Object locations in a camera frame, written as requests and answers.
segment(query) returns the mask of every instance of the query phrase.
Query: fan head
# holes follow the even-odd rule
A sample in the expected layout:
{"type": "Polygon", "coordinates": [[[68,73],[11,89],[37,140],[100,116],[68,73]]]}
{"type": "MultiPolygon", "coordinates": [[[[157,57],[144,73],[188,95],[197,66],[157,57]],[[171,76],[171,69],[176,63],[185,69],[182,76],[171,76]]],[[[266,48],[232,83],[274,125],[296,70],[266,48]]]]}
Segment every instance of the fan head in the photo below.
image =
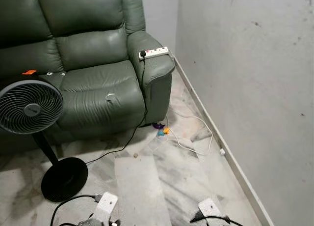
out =
{"type": "Polygon", "coordinates": [[[42,131],[62,114],[60,92],[40,77],[0,86],[0,127],[14,134],[42,131]]]}

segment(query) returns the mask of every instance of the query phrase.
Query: black fan base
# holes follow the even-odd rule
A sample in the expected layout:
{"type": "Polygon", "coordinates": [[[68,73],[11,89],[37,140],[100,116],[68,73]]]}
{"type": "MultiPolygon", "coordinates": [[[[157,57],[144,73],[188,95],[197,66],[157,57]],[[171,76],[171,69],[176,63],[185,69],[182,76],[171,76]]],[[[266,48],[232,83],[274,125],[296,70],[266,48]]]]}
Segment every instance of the black fan base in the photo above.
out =
{"type": "Polygon", "coordinates": [[[60,202],[73,197],[85,185],[88,176],[87,165],[79,158],[63,159],[45,173],[41,183],[44,197],[60,202]]]}

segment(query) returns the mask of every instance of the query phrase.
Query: recliner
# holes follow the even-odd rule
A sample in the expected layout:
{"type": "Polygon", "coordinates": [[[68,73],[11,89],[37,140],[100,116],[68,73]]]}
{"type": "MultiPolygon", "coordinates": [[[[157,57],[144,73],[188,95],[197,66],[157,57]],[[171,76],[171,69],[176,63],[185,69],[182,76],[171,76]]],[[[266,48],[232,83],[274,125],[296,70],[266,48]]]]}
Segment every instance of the recliner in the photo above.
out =
{"type": "MultiPolygon", "coordinates": [[[[37,70],[64,98],[51,143],[99,137],[164,119],[170,56],[138,58],[161,47],[145,32],[142,0],[0,0],[0,80],[37,70]]],[[[28,138],[0,131],[1,145],[28,138]]]]}

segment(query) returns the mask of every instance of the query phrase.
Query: stand fan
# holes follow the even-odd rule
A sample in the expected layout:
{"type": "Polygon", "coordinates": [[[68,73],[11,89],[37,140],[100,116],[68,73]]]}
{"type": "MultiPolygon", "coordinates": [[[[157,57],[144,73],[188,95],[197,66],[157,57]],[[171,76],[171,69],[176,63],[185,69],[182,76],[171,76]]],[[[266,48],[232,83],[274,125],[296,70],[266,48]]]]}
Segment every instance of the stand fan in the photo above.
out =
{"type": "Polygon", "coordinates": [[[38,76],[21,76],[0,82],[0,128],[13,134],[32,134],[52,166],[45,173],[41,191],[48,200],[64,201],[84,186],[88,169],[78,158],[59,161],[42,131],[62,114],[63,98],[38,76]]]}

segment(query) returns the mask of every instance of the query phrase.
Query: wall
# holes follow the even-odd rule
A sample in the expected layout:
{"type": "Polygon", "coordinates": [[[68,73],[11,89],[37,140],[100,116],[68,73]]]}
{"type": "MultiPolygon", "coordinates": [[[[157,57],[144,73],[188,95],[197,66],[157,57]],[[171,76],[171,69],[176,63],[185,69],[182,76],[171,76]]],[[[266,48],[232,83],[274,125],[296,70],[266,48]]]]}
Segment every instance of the wall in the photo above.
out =
{"type": "Polygon", "coordinates": [[[276,226],[313,223],[314,0],[179,0],[176,56],[276,226]]]}
{"type": "Polygon", "coordinates": [[[143,0],[146,31],[174,53],[178,0],[143,0]]]}

